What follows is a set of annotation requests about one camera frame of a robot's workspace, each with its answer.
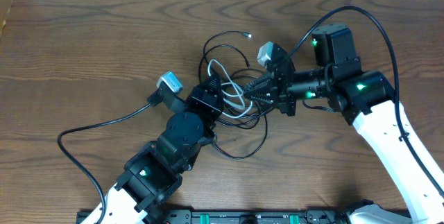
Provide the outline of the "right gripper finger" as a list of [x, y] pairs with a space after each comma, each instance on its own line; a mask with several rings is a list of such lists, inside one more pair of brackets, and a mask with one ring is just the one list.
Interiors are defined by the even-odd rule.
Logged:
[[254, 79], [252, 82], [248, 83], [244, 87], [245, 92], [252, 92], [256, 89], [261, 89], [267, 87], [270, 83], [273, 82], [274, 75], [273, 74], [264, 74], [259, 78]]
[[244, 96], [251, 101], [257, 101], [267, 105], [272, 105], [275, 103], [275, 97], [271, 92], [245, 91]]

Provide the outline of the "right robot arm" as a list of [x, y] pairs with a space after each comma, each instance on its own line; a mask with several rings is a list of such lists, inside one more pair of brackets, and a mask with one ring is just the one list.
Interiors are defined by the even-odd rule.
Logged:
[[366, 140], [400, 191], [409, 211], [402, 216], [371, 201], [345, 211], [342, 223], [442, 223], [443, 172], [409, 123], [395, 90], [379, 71], [362, 71], [351, 30], [328, 24], [313, 30], [318, 68], [297, 72], [286, 51], [267, 42], [257, 61], [266, 73], [247, 84], [244, 95], [283, 114], [296, 113], [296, 101], [326, 98], [348, 125]]

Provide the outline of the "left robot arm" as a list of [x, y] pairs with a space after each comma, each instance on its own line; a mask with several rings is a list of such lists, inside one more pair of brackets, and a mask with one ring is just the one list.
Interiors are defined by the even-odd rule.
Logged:
[[180, 187], [202, 147], [213, 144], [215, 121], [223, 111], [221, 77], [217, 74], [195, 86], [187, 99], [173, 73], [161, 76], [147, 98], [150, 106], [164, 103], [173, 116], [165, 131], [148, 142], [124, 166], [105, 196], [84, 223], [161, 223], [160, 206]]

